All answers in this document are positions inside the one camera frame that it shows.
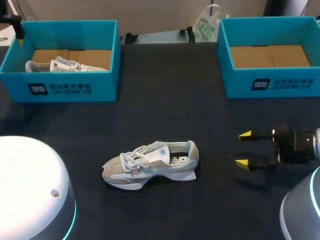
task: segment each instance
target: dark tabletop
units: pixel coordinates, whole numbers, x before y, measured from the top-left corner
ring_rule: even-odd
[[[267,155],[271,143],[238,135],[287,122],[315,129],[319,107],[320,98],[226,99],[214,43],[137,44],[122,47],[115,103],[13,104],[1,84],[0,134],[41,140],[61,156],[78,240],[283,240],[281,202],[317,164],[243,171],[235,154]],[[129,192],[104,183],[106,161],[157,140],[193,140],[198,179],[156,178]]]

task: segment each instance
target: gray sneaker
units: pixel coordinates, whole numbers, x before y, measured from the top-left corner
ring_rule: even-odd
[[[27,61],[25,64],[26,73],[39,72],[108,72],[108,70],[95,67],[86,66],[76,61],[67,60],[61,56],[57,56],[55,60],[50,63],[35,63],[34,61]]]
[[[195,180],[198,162],[199,151],[193,141],[156,141],[112,158],[102,166],[102,177],[114,187],[138,190],[154,176],[175,181]]]

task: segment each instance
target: shoe sole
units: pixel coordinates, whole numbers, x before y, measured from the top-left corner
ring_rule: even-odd
[[[196,174],[195,171],[183,171],[183,172],[174,172],[174,173],[162,173],[162,174],[158,174],[156,176],[164,176],[168,179],[174,180],[174,181],[191,181],[191,180],[195,180]],[[145,180],[138,182],[138,183],[133,183],[133,184],[114,184],[111,182],[108,182],[106,180],[104,180],[107,184],[110,184],[116,188],[119,189],[124,189],[124,190],[139,190],[141,189],[146,182],[148,182],[152,177],[151,176],[149,178],[146,178]]]

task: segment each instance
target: plastic bag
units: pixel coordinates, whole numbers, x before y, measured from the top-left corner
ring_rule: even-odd
[[[217,10],[210,16],[211,7],[215,7]],[[195,42],[216,42],[218,38],[219,24],[220,6],[217,4],[206,6],[193,27]]]

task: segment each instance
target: teal cardboard box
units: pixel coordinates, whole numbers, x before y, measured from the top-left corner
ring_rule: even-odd
[[[14,39],[0,68],[1,80],[15,103],[117,100],[121,60],[117,21],[25,21],[22,26],[22,47]],[[110,68],[100,72],[26,73],[26,62],[35,50],[112,50]]]
[[[250,51],[236,66],[232,49],[245,47]],[[314,17],[223,18],[217,56],[227,98],[320,97],[320,25]]]

